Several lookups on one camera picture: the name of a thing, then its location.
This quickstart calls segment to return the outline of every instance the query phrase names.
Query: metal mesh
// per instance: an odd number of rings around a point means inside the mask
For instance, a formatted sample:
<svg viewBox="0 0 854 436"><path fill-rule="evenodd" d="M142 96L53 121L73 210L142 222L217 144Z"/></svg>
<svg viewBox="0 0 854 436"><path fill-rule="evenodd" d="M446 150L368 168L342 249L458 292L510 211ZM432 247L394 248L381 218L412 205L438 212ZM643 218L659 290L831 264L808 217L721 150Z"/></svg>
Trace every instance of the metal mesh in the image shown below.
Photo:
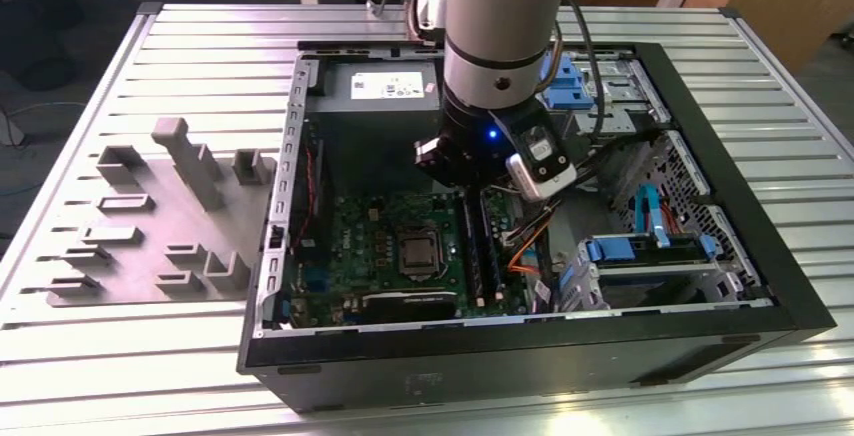
<svg viewBox="0 0 854 436"><path fill-rule="evenodd" d="M699 204L697 199L704 191L691 177L699 174L695 165L676 149L677 133L657 139L652 147L644 147L636 154L639 164L632 165L624 174L629 184L613 198L613 209L625 231L633 231L635 211L633 192L640 184L652 184L667 202L673 216L685 232L705 233L717 241L723 259L731 262L729 270L737 275L741 283L752 286L759 283L745 253L735 240L723 212L713 205Z"/></svg>

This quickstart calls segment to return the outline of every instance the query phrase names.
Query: white label sticker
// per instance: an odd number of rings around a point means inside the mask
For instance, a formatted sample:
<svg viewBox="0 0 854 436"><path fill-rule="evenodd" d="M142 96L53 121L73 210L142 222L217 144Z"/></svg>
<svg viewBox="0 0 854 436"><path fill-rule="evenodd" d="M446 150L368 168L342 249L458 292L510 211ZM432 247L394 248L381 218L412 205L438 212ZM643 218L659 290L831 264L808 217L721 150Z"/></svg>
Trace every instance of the white label sticker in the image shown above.
<svg viewBox="0 0 854 436"><path fill-rule="evenodd" d="M551 300L551 289L548 289L548 286L545 286L539 279L536 280L533 291L536 291L536 294L543 299L543 301Z"/></svg>
<svg viewBox="0 0 854 436"><path fill-rule="evenodd" d="M421 73L356 73L349 87L352 99L424 97Z"/></svg>

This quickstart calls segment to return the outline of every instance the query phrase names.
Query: aluminum workbench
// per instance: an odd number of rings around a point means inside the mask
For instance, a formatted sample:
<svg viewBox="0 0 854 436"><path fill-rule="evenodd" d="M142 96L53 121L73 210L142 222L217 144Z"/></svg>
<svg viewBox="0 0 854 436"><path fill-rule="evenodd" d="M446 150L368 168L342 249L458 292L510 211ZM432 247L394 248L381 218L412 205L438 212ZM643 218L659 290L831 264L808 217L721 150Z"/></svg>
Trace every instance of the aluminum workbench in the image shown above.
<svg viewBox="0 0 854 436"><path fill-rule="evenodd" d="M358 6L165 5L136 16L0 264L0 431L854 433L852 148L740 20L716 10L585 14L593 39L664 46L837 328L683 387L301 417L234 372L241 302L51 308L38 289L63 263L45 256L73 242L77 210L105 189L104 146L161 151L153 122L180 114L212 151L274 156L296 41L404 38L398 8L376 20ZM579 39L571 11L560 18Z"/></svg>

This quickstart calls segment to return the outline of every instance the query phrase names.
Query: motherboard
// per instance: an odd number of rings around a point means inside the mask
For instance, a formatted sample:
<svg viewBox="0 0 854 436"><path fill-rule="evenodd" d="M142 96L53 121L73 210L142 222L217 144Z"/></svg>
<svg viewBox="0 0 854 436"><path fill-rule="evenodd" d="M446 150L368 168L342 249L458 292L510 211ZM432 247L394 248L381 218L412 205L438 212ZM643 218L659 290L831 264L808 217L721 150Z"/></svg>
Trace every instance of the motherboard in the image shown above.
<svg viewBox="0 0 854 436"><path fill-rule="evenodd" d="M500 192L484 195L496 249L510 225L508 199ZM520 275L504 276L494 300L470 298L458 205L449 192L338 197L328 264L297 269L292 324L525 314Z"/></svg>

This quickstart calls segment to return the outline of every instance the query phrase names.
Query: power supply label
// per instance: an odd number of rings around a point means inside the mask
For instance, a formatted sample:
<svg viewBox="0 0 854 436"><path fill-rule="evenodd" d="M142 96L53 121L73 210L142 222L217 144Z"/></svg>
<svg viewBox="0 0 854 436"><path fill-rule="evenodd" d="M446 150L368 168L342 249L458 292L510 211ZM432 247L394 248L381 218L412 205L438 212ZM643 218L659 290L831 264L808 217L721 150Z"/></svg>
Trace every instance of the power supply label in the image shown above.
<svg viewBox="0 0 854 436"><path fill-rule="evenodd" d="M352 99L422 98L421 73L356 73L350 79Z"/></svg>

